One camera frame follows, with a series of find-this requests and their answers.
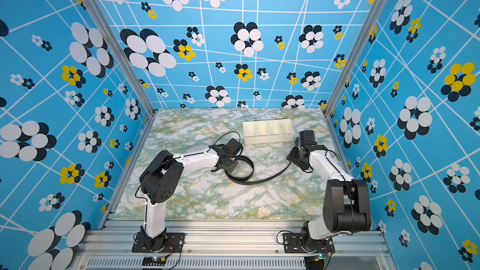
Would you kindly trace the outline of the black belt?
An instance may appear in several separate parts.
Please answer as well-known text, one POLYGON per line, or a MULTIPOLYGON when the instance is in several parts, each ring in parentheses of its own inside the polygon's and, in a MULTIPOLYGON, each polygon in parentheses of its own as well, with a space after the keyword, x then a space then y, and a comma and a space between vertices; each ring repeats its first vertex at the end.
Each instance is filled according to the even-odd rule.
POLYGON ((254 186, 254 185, 260 185, 260 184, 263 184, 263 183, 267 183, 268 181, 271 181, 271 180, 274 180, 276 179, 277 177, 281 176, 290 166, 291 166, 291 162, 289 162, 287 164, 287 166, 285 168, 283 168, 280 172, 277 172, 276 174, 270 176, 270 177, 266 177, 264 179, 260 179, 260 180, 256 180, 256 181, 251 181, 251 178, 252 176, 254 175, 255 173, 255 165, 254 163, 251 161, 250 158, 246 157, 246 156, 242 156, 242 155, 239 155, 239 156, 236 156, 234 159, 233 159, 234 162, 244 162, 246 163, 250 168, 251 168, 251 172, 249 175, 247 176, 244 176, 244 177, 239 177, 239 176, 233 176, 230 172, 228 172, 226 169, 224 170, 224 173, 226 174, 226 176, 235 184, 237 185, 242 185, 242 186, 254 186))

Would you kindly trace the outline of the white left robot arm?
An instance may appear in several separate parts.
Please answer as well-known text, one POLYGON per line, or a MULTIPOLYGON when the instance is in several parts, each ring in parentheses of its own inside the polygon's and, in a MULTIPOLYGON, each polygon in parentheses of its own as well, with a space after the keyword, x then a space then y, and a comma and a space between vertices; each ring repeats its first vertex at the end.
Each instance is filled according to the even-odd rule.
POLYGON ((140 190, 146 200, 144 223, 140 236, 144 247, 158 252, 166 244, 166 203, 174 195, 183 174, 203 168, 220 169, 233 162, 243 150, 240 146, 210 146, 205 151, 172 154, 161 151, 140 176, 140 190))

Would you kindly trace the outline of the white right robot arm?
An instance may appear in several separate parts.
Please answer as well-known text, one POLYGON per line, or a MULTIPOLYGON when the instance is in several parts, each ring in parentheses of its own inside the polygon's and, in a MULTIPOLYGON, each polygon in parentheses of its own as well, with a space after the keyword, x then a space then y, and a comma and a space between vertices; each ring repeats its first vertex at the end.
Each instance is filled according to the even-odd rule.
POLYGON ((357 180, 334 161, 324 146, 294 147, 287 160, 301 168, 319 173, 326 183, 322 215, 301 228, 301 246, 309 253, 329 245, 341 233, 371 229, 371 209, 366 182, 357 180))

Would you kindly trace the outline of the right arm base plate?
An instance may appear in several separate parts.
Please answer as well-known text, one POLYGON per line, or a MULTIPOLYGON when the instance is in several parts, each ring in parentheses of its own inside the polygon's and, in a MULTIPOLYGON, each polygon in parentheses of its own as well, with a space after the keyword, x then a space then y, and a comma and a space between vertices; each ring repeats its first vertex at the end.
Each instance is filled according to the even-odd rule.
POLYGON ((332 239, 314 240, 300 233, 282 232, 284 252, 289 254, 331 254, 335 253, 332 239))

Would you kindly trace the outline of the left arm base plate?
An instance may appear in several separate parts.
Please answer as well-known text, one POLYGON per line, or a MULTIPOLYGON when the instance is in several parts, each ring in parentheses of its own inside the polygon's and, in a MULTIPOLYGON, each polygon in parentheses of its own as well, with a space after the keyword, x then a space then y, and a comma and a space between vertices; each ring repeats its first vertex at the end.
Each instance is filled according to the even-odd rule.
POLYGON ((186 234, 182 232, 162 232, 150 238, 145 232, 134 235, 133 253, 180 253, 185 245, 186 234))

